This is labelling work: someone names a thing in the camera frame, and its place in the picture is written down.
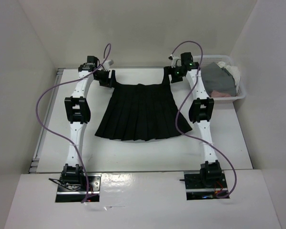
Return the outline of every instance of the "pink cloth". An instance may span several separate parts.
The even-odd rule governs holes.
[[[222,97],[232,97],[232,96],[229,95],[228,93],[221,93],[218,91],[212,91],[211,97],[212,98],[222,98]]]

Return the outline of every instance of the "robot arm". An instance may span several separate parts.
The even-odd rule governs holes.
[[[93,80],[98,80],[101,86],[111,87],[111,77],[115,77],[115,71],[110,71],[112,60],[107,60],[103,64],[103,70],[97,70],[93,75],[85,78],[91,73],[99,62],[94,56],[87,57],[87,63],[79,68],[79,78],[76,87],[70,97],[65,98],[65,108],[68,121],[70,122],[70,139],[76,144],[80,155],[82,155],[82,145],[87,123],[90,121],[91,112],[86,100],[88,90]],[[61,173],[61,178],[55,181],[62,187],[85,187],[84,174],[78,154],[73,145],[69,146],[69,152],[65,166]]]
[[[214,107],[214,99],[210,98],[204,88],[204,83],[201,78],[201,71],[197,73],[198,63],[193,62],[193,57],[190,52],[181,54],[181,58],[170,56],[172,60],[171,67],[171,83],[183,80],[185,76],[189,81],[191,88],[194,87],[196,81],[197,85],[192,92],[194,101],[189,110],[190,121],[193,122],[194,127],[199,129],[203,142],[203,164],[201,164],[200,175],[205,186],[213,184],[218,178],[221,177],[222,170],[218,162],[217,155],[212,147],[212,136],[210,131],[210,120]],[[181,66],[178,66],[176,61],[181,60]]]

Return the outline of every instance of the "white cloth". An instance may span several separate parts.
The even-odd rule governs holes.
[[[239,87],[239,82],[240,82],[240,71],[238,70],[238,67],[230,66],[223,61],[218,62],[217,65],[220,68],[226,68],[228,70],[228,72],[233,76],[233,78],[235,80],[236,93],[237,93],[238,87]]]

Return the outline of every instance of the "white table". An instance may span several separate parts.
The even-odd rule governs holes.
[[[77,70],[64,70],[61,82],[78,78]],[[161,83],[162,69],[116,69],[116,78],[120,83],[153,84]],[[64,98],[70,97],[75,83],[59,87],[54,99],[52,112],[49,113],[49,128],[70,136]],[[175,102],[179,107],[189,93],[190,86],[183,82],[171,84]],[[91,110],[83,143],[82,156],[90,172],[122,171],[182,171],[199,170],[203,163],[202,147],[199,141],[180,136],[159,141],[121,142],[94,136],[111,98],[113,89],[100,87],[93,81],[87,101]],[[188,110],[192,104],[190,98],[182,109],[188,120]],[[231,160],[236,169],[252,169],[242,131],[232,103],[215,104],[211,119],[213,143]],[[61,172],[68,154],[69,143],[51,133],[43,132],[37,156],[40,159],[37,172]],[[218,155],[222,169],[230,169],[226,160]]]
[[[237,175],[230,199],[187,201],[183,172],[102,174],[100,202],[86,204],[55,203],[59,174],[21,175],[5,229],[279,229],[262,172]]]

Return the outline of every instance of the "black bracket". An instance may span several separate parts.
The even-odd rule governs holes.
[[[61,172],[61,181],[64,184],[69,184],[70,186],[83,186],[84,185],[84,173],[82,166],[76,165],[75,167],[66,164]]]
[[[83,124],[90,121],[91,112],[86,98],[83,98],[82,96],[80,98],[73,98],[72,96],[66,97],[65,108],[69,122],[80,122]]]
[[[92,72],[97,66],[100,60],[95,56],[87,56],[87,63],[82,64],[79,66],[78,71],[88,71]]]
[[[198,69],[198,62],[193,62],[193,57],[190,52],[184,52],[181,54],[181,66],[172,68],[171,66],[166,67],[169,74],[172,76],[171,83],[180,82],[183,77],[186,76],[187,71],[192,69]]]
[[[200,177],[201,181],[206,187],[213,186],[216,181],[218,181],[222,176],[222,169],[220,163],[216,160],[214,163],[206,161],[201,164]]]
[[[193,62],[193,56],[190,52],[184,52],[181,54],[181,65],[186,68],[187,71],[198,69],[198,62]]]
[[[209,122],[212,117],[213,108],[214,99],[210,99],[209,97],[206,99],[195,99],[189,110],[190,121],[193,123],[203,120]]]
[[[100,86],[112,88],[114,83],[116,82],[115,79],[115,70],[111,72],[111,78],[109,78],[109,71],[104,70],[97,70],[93,77],[95,80],[99,81]]]

